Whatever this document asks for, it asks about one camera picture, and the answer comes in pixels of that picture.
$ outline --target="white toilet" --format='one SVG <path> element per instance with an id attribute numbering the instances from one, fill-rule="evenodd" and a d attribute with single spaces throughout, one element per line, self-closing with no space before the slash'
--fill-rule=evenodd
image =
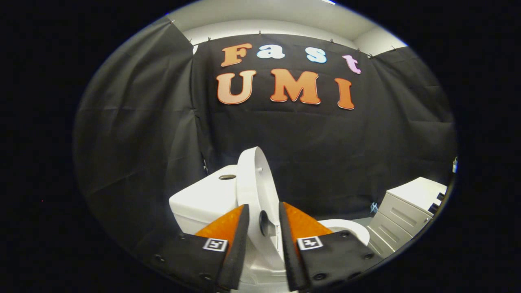
<path id="1" fill-rule="evenodd" d="M 279 222 L 279 198 L 268 162 L 258 147 L 248 149 L 237 165 L 226 166 L 174 194 L 170 208 L 182 231 L 195 234 L 208 224 L 248 204 L 250 223 L 241 282 L 236 292 L 288 293 L 286 269 Z M 289 202 L 298 208 L 298 203 Z M 266 211 L 271 222 L 271 235 L 264 236 L 259 214 Z M 333 232 L 349 230 L 364 245 L 369 231 L 362 225 L 343 219 L 319 221 Z"/>

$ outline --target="toilet lid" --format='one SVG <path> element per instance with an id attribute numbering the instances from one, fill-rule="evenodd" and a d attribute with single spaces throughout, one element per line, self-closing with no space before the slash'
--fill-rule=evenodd
<path id="1" fill-rule="evenodd" d="M 279 197 L 268 161 L 259 147 L 241 153 L 236 179 L 237 204 L 248 204 L 250 208 L 248 237 L 272 268 L 283 270 L 284 261 L 279 253 L 281 249 L 277 249 L 277 243 L 281 242 Z M 273 239 L 261 232 L 261 211 L 266 212 L 269 221 L 275 226 Z"/>

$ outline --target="ceiling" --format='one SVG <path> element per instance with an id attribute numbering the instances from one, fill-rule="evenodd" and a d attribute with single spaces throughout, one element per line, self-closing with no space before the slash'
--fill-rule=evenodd
<path id="1" fill-rule="evenodd" d="M 318 28 L 351 41 L 377 26 L 339 4 L 321 0 L 201 0 L 170 16 L 182 32 L 224 21 L 267 19 Z"/>

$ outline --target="white cabinet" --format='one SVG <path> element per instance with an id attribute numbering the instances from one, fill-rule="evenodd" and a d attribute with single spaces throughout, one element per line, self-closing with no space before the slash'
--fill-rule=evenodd
<path id="1" fill-rule="evenodd" d="M 432 218 L 429 211 L 439 206 L 438 195 L 447 186 L 419 177 L 387 191 L 378 212 L 368 226 L 368 247 L 386 258 L 411 240 Z"/>

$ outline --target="white wall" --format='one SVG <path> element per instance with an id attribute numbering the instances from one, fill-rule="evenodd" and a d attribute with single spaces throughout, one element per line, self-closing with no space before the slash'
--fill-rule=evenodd
<path id="1" fill-rule="evenodd" d="M 360 51 L 366 54 L 372 54 L 373 56 L 393 50 L 393 47 L 401 48 L 407 46 L 404 42 L 381 27 L 375 27 L 361 34 L 354 40 L 354 43 L 360 48 Z"/>
<path id="2" fill-rule="evenodd" d="M 321 29 L 278 20 L 226 21 L 190 29 L 182 33 L 188 40 L 191 39 L 191 43 L 194 45 L 193 52 L 195 53 L 197 44 L 208 41 L 209 37 L 214 40 L 233 35 L 259 33 L 259 30 L 261 33 L 301 35 L 325 41 L 333 39 L 337 44 L 354 49 L 360 48 L 360 51 L 366 54 L 372 54 L 373 56 L 392 50 L 393 47 L 401 48 L 407 46 L 404 42 L 381 27 L 372 28 L 361 34 L 356 40 L 351 41 Z"/>
<path id="3" fill-rule="evenodd" d="M 212 25 L 198 27 L 183 31 L 182 33 L 188 40 L 192 40 L 193 45 L 208 41 L 208 37 L 212 40 L 225 38 L 227 36 L 254 34 L 259 33 L 281 33 L 308 36 L 325 41 L 333 39 L 337 44 L 341 44 L 351 48 L 358 48 L 354 42 L 345 39 L 339 35 L 304 26 L 297 23 L 278 21 L 278 20 L 235 20 L 214 23 Z"/>

